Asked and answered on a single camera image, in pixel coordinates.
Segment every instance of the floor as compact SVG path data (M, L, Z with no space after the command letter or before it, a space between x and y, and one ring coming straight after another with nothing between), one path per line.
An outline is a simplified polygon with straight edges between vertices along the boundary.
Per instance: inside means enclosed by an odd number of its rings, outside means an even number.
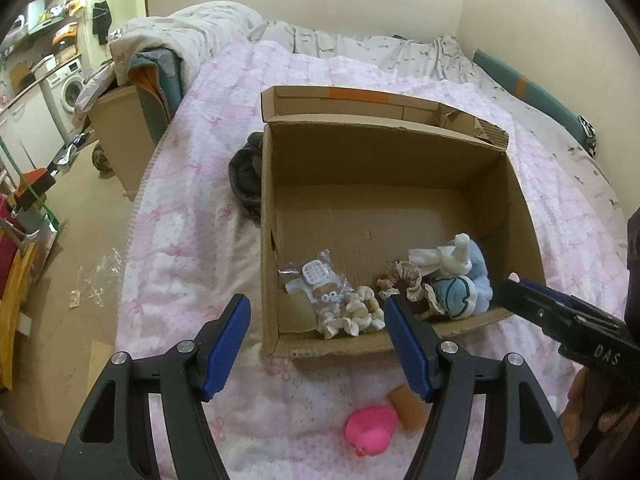
M33 324L28 338L17 334L14 388L0 395L9 424L57 442L66 440L86 397L92 346L114 343L118 280L95 269L104 257L112 266L113 248L124 252L133 209L117 177L103 178L93 167L92 149L81 150L47 192L60 234L22 309ZM103 306L87 278L104 289ZM76 289L80 303L71 308Z

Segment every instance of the cardboard piece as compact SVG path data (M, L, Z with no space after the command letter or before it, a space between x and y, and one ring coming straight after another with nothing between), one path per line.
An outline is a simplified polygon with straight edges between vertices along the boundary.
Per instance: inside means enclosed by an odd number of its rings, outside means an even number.
M415 394L408 384L402 384L387 394L396 410L402 427L409 433L422 431L429 420L432 404L427 404Z
M89 118L125 195L133 202L156 148L136 87L121 86L104 94Z
M505 153L508 136L500 128L437 102L327 87L268 89L262 114L268 123L261 222L265 354L392 349L385 331L325 340L315 331L288 330L300 323L290 319L295 309L278 269L324 249L351 285L377 291L376 280L391 261L406 259L409 248L436 247L466 232L480 245L492 283L510 272L545 283L529 210ZM453 336L508 315L496 306L434 328Z
M9 70L9 79L11 80L11 86L15 93L20 93L24 89L20 85L25 77L29 75L29 64L26 61L16 64L11 70Z
M89 369L86 375L86 394L89 395L91 389L94 387L95 381L102 373L104 365L115 353L115 348L112 345L103 343L101 341L91 341L91 354L89 355Z

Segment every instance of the packaged snack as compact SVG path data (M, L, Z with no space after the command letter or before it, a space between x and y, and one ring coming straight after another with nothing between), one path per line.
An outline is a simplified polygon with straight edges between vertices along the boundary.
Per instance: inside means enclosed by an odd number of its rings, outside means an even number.
M342 273L334 271L328 250L301 266L291 265L279 271L285 280L285 290L304 290L312 304L320 310L322 304L340 303L345 293L353 290Z

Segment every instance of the pink bedsheet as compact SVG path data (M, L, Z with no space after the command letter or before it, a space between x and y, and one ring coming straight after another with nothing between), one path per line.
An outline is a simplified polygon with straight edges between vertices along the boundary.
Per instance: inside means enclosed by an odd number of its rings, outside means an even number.
M263 128L260 92L275 84L350 86L444 102L510 134L508 154L529 203L547 282L620 316L627 273L612 241L569 177L534 136L470 84L398 78L346 58L289 54L239 41L203 64L147 170L132 227L118 311L118 349L163 352L215 319L235 292L253 308L250 332L226 388L205 411L231 478L402 478L420 438L399 431L378 457L359 458L341 436L356 408L385 403L404 382L393 354L290 361L260 357L259 230L242 216L227 164ZM533 325L511 317L458 338L470 352L517 351L556 410L575 365ZM174 478L160 403L152 402L156 452ZM476 403L459 478L471 478L482 411Z

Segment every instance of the plastic bag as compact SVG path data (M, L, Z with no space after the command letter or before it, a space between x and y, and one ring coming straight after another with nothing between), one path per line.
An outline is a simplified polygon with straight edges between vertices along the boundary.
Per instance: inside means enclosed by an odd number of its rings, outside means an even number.
M353 290L345 275L334 270L328 250L321 251L315 259L302 265L290 264L278 273L289 294L303 290L318 309L326 304L339 304L344 295Z
M82 299L91 299L97 306L117 302L122 263L120 253L111 248L111 252L103 256L93 269L85 270L80 266L69 308L80 305Z

